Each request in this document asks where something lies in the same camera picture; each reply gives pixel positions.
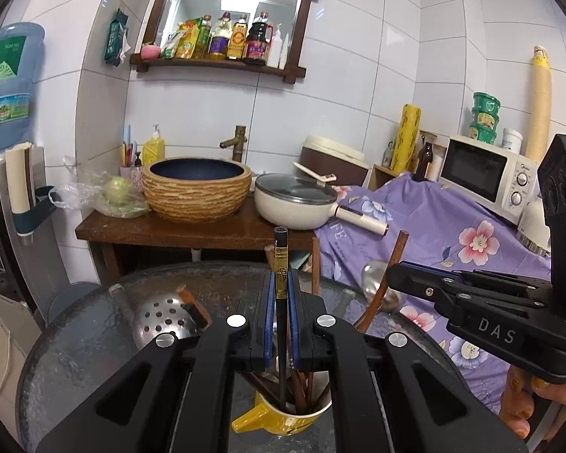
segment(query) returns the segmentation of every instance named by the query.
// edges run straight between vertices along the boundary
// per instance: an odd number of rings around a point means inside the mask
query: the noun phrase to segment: wall mirror
[[[131,64],[136,66],[138,72],[148,71],[150,66],[205,66],[210,68],[240,69],[250,72],[259,72],[269,75],[278,75],[286,83],[295,83],[297,78],[306,76],[306,69],[299,66],[300,54],[308,13],[312,0],[155,0],[146,32],[142,42],[144,45],[153,44],[161,48],[159,57],[147,54],[144,56],[134,54]],[[164,53],[172,40],[176,40],[181,32],[181,24],[193,19],[209,16],[211,22],[210,36],[205,46],[205,52],[194,52],[180,56]],[[288,36],[288,45],[283,46],[287,52],[287,61],[278,67],[266,66],[262,63],[246,59],[245,51],[242,57],[229,56],[214,59],[209,52],[211,42],[217,37],[219,19],[230,19],[230,25],[237,22],[248,24],[247,36],[256,19],[266,23],[266,47],[268,53],[275,47],[271,39],[276,30],[281,31],[281,40]]]

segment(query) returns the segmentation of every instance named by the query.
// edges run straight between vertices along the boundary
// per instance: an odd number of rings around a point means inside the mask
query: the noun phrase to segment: purple tablecloth
[[[533,254],[515,239],[515,229],[436,182],[413,182],[402,174],[375,192],[341,187],[341,204],[388,221],[383,239],[361,228],[331,219],[316,233],[322,274],[360,287],[370,260],[387,261],[400,230],[409,232],[403,260],[439,269],[485,269],[549,279],[551,260]],[[408,296],[401,312],[423,328],[451,356],[474,395],[498,413],[509,365],[446,330],[447,320],[433,304]]]

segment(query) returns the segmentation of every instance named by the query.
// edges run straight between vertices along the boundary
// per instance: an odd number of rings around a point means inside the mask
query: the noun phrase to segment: hand
[[[532,396],[524,391],[528,379],[529,374],[511,366],[507,374],[505,390],[503,395],[501,395],[501,412],[499,412],[499,419],[505,422],[522,439],[530,434],[531,426],[528,424],[528,419],[530,419],[535,410],[535,402]],[[563,405],[557,419],[545,435],[545,439],[550,440],[558,433],[566,421],[566,384],[550,385],[540,378],[533,377],[531,386],[533,392],[539,395],[539,397],[559,402]]]

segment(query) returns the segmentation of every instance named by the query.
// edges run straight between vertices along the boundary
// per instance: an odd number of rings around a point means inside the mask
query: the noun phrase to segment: pink flower
[[[498,240],[492,236],[495,229],[487,221],[481,222],[478,230],[466,228],[459,235],[459,243],[465,245],[459,252],[463,264],[474,261],[476,266],[483,266],[489,255],[495,255],[499,250]]]
[[[352,188],[348,185],[334,185],[333,188],[337,192],[337,200],[345,199],[348,193],[352,192]]]
[[[424,332],[429,332],[436,325],[436,320],[430,313],[417,313],[415,308],[409,306],[401,308],[400,312]]]

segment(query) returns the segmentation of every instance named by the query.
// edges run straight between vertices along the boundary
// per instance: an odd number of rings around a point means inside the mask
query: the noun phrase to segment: green container
[[[499,124],[499,116],[495,116],[490,112],[479,108],[472,109],[472,122],[480,124],[481,126],[486,126],[493,131],[497,129],[497,124]]]
[[[491,116],[499,116],[499,108],[501,102],[495,99],[492,95],[483,92],[474,93],[474,108],[483,112],[488,112]]]
[[[472,123],[469,125],[469,137],[492,145],[493,143],[495,143],[497,132],[493,129],[487,128],[486,126]]]

